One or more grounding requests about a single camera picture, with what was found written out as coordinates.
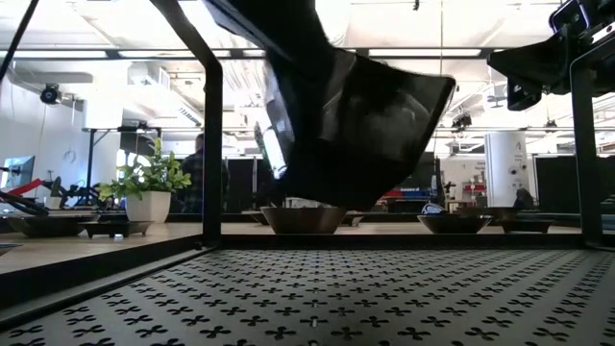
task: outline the silver bowl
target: silver bowl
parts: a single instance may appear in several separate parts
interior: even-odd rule
[[[346,215],[342,208],[263,207],[260,210],[277,235],[332,235]]]
[[[419,215],[419,221],[436,235],[474,235],[485,228],[491,216],[464,216],[459,214]]]
[[[0,256],[8,253],[10,250],[19,247],[19,244],[0,244]]]
[[[261,211],[248,210],[248,211],[242,211],[241,213],[244,215],[250,215],[250,217],[252,217],[253,220],[257,221],[262,226],[269,226],[267,219],[265,219],[265,216],[262,214]]]

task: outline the person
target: person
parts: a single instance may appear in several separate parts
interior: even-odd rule
[[[532,210],[534,209],[534,199],[525,188],[518,188],[517,199],[515,199],[515,203],[512,207],[521,210]]]
[[[179,197],[184,201],[183,213],[203,212],[203,170],[205,155],[205,136],[199,134],[194,140],[194,154],[182,162],[182,171],[190,173],[191,185],[180,191]],[[229,187],[229,170],[222,164],[222,200],[224,200]]]

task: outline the black metal frame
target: black metal frame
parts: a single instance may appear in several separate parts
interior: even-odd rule
[[[575,235],[221,235],[221,167],[222,167],[222,68],[219,61],[203,42],[198,32],[192,27],[184,16],[177,1],[151,0],[162,12],[178,36],[193,51],[199,62],[206,68],[206,169],[209,188],[205,190],[204,201],[207,208],[204,210],[203,237],[193,236],[176,240],[161,242],[148,246],[136,247],[97,257],[75,259],[70,262],[56,263],[40,268],[33,268],[16,273],[3,275],[2,279],[12,284],[4,287],[2,296],[5,299],[15,298],[17,301],[32,299],[33,290],[38,295],[52,293],[55,290],[65,289],[75,284],[83,284],[100,279],[121,270],[135,268],[137,265],[173,256],[190,249],[198,248],[198,240],[220,245],[219,248],[233,249],[287,249],[287,248],[360,248],[360,249],[441,249],[441,248],[579,248],[586,245],[601,248],[612,246],[615,235],[604,234],[600,216],[597,196],[592,193],[591,183],[597,177],[596,148],[593,137],[593,117],[591,104],[591,74],[589,72],[592,62],[606,56],[609,50],[615,48],[615,38],[611,37],[586,55],[577,59],[571,67],[571,86],[573,90],[573,112],[575,120],[575,140],[578,148],[578,179],[579,199],[581,201],[582,234]],[[90,159],[93,150],[94,133],[90,133]],[[104,262],[105,267],[95,265]],[[27,311],[28,313],[8,320],[0,318],[0,330],[9,326],[24,323],[48,313],[54,309],[61,309],[66,304],[75,304],[92,296],[100,294],[102,290],[109,290],[112,285],[91,288],[81,294],[70,297],[54,304],[43,305],[40,308]]]
[[[585,244],[603,246],[603,221],[600,198],[594,182],[600,177],[596,152],[594,108],[592,103],[592,64],[599,62],[615,51],[615,36],[599,42],[589,52],[573,61],[570,66],[570,87],[573,101],[575,146],[577,148],[578,201],[581,229]]]
[[[90,188],[92,186],[92,165],[94,160],[94,136],[96,135],[96,130],[92,129],[89,131],[89,147],[87,148],[87,173],[86,173],[86,187]],[[89,202],[89,194],[86,196],[86,205]]]
[[[370,50],[387,50],[389,52],[393,51],[426,51],[426,50],[452,50],[452,51],[479,51],[475,54],[446,54],[440,57],[439,54],[425,55],[425,54],[391,54],[391,55],[377,55],[372,56],[373,59],[378,60],[451,60],[451,61],[475,61],[475,60],[486,60],[487,57],[494,52],[498,52],[501,50],[506,50],[514,47],[434,47],[434,46],[425,46],[425,47],[343,47],[344,49],[354,50],[359,55],[363,57],[368,57]],[[211,51],[214,53],[220,52],[219,57],[217,57],[220,61],[227,60],[252,60],[258,61],[263,60],[264,56],[261,54],[254,54],[255,52],[262,52],[258,48],[212,48]],[[198,60],[195,57],[186,56],[185,53],[190,52],[186,49],[109,49],[109,48],[89,48],[89,49],[70,49],[70,48],[60,48],[60,49],[28,49],[25,52],[104,52],[106,57],[96,57],[96,58],[60,58],[60,57],[19,57],[16,58],[17,61],[22,62],[36,62],[36,61],[54,61],[54,62],[74,62],[74,61],[88,61],[88,62],[99,62],[99,61],[183,61],[183,62],[193,62]],[[139,52],[146,53],[152,52],[152,56],[150,57],[130,57],[123,56],[123,52]],[[164,56],[157,56],[160,53],[167,53]]]
[[[150,1],[205,68],[203,236],[207,244],[215,245],[222,234],[222,64],[177,1]]]
[[[2,61],[2,65],[0,66],[0,85],[4,80],[7,72],[9,71],[9,67],[11,66],[12,58],[15,55],[15,51],[17,51],[17,47],[19,46],[19,42],[21,42],[21,38],[25,34],[28,29],[28,24],[30,24],[30,20],[32,16],[35,14],[37,10],[38,0],[31,0],[30,5],[28,5],[28,9],[21,18],[21,22],[17,27],[17,31],[15,32],[15,36],[12,38],[11,45],[9,46],[9,50],[7,51],[7,55]]]
[[[151,0],[153,4],[166,17],[169,25],[182,39],[187,48],[197,57],[199,62],[206,69],[206,145],[209,148],[206,155],[205,175],[208,176],[204,195],[205,217],[203,221],[203,234],[207,240],[217,243],[221,238],[221,209],[219,208],[221,195],[220,188],[210,188],[211,186],[221,186],[220,174],[222,165],[222,147],[220,145],[222,137],[222,70],[218,59],[213,51],[203,41],[196,29],[189,24],[182,9],[176,1]],[[615,49],[615,36],[603,40],[588,53],[576,59],[571,65],[571,89],[573,99],[573,115],[575,125],[575,142],[577,146],[578,161],[578,185],[579,200],[581,205],[581,228],[582,238],[585,245],[604,246],[603,242],[603,223],[600,214],[600,201],[598,196],[593,193],[592,181],[598,177],[598,166],[596,160],[596,143],[594,139],[594,122],[592,106],[592,71],[591,64],[609,56]],[[476,235],[475,241],[493,239],[489,235]],[[239,237],[223,236],[225,240]],[[313,235],[295,235],[292,239],[303,239],[307,241],[314,238]],[[344,236],[344,241],[351,243],[351,236]],[[518,239],[527,238],[529,244],[536,240],[535,235],[519,235]],[[454,235],[442,235],[441,239],[455,240]]]

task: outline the black tray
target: black tray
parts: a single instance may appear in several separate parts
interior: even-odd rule
[[[8,253],[10,250],[21,246],[19,244],[0,244],[0,256]]]
[[[9,225],[30,237],[76,236],[84,231],[84,222],[98,220],[100,215],[8,217]]]
[[[500,225],[506,234],[536,233],[545,234],[553,224],[553,220],[502,220]]]
[[[87,236],[90,238],[95,235],[122,235],[129,237],[133,234],[147,233],[147,229],[153,222],[128,222],[128,221],[103,221],[103,222],[84,222],[81,225],[86,228]]]

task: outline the metal grid plate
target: metal grid plate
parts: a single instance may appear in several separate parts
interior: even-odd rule
[[[610,253],[220,251],[0,345],[615,346]]]

